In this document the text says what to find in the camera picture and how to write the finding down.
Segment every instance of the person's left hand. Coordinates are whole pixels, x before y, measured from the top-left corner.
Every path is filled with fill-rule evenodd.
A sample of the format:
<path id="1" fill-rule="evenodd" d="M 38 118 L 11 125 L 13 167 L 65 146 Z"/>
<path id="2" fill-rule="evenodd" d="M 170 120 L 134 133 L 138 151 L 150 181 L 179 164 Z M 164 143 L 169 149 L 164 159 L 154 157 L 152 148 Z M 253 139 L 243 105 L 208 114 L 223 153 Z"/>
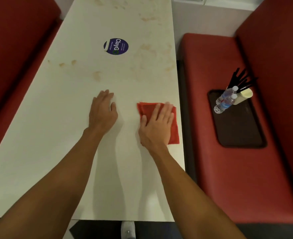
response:
<path id="1" fill-rule="evenodd" d="M 115 124 L 118 113 L 116 104 L 112 102 L 110 105 L 113 96 L 114 93 L 109 93 L 109 90 L 102 90 L 93 98 L 89 114 L 89 130 L 103 136 Z"/>

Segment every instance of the red napkin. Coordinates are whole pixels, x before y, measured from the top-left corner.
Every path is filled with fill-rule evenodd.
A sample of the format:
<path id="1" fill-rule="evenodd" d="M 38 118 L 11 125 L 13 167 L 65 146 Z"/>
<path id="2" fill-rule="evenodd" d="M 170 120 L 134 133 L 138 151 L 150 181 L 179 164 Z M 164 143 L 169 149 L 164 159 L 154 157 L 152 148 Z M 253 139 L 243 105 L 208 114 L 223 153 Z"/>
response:
<path id="1" fill-rule="evenodd" d="M 142 119 L 143 115 L 146 115 L 147 122 L 149 122 L 156 104 L 157 103 L 145 103 L 145 102 L 137 103 L 137 109 L 140 113 L 140 119 Z M 164 104 L 161 103 L 160 111 L 162 110 L 163 106 Z M 168 144 L 179 144 L 180 137 L 179 137 L 179 131 L 178 131 L 177 122 L 176 122 L 176 107 L 175 106 L 173 107 L 172 112 L 174 113 L 174 120 L 171 127 L 171 137 Z"/>

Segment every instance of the white sneaker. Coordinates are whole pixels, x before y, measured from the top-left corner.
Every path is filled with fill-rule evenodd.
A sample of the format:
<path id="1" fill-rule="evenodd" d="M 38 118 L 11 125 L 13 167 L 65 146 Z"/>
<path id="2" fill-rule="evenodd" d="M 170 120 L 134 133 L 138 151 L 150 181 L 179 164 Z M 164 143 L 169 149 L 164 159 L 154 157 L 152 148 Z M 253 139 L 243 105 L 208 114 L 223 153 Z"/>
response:
<path id="1" fill-rule="evenodd" d="M 134 221 L 123 221 L 121 224 L 121 239 L 135 239 Z"/>

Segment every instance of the seat backrest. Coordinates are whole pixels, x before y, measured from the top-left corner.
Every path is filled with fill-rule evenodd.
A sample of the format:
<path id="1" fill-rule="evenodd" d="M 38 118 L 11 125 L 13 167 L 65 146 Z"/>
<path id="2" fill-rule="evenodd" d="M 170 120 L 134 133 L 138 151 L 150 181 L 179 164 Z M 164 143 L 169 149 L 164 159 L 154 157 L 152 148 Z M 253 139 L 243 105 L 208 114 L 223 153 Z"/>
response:
<path id="1" fill-rule="evenodd" d="M 0 101 L 59 14 L 54 0 L 0 0 Z"/>
<path id="2" fill-rule="evenodd" d="M 237 36 L 293 174 L 293 0 L 264 0 Z"/>

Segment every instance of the forearm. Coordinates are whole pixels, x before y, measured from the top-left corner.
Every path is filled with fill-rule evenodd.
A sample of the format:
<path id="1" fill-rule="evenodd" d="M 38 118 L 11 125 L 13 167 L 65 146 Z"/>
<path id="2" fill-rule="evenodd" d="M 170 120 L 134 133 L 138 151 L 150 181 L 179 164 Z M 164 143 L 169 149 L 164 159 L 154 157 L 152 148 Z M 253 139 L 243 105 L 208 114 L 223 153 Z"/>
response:
<path id="1" fill-rule="evenodd" d="M 0 219 L 0 239 L 62 238 L 102 136 L 85 130 L 70 152 Z"/>
<path id="2" fill-rule="evenodd" d="M 151 155 L 159 170 L 172 215 L 184 239 L 245 238 L 228 216 L 197 186 L 167 148 Z"/>

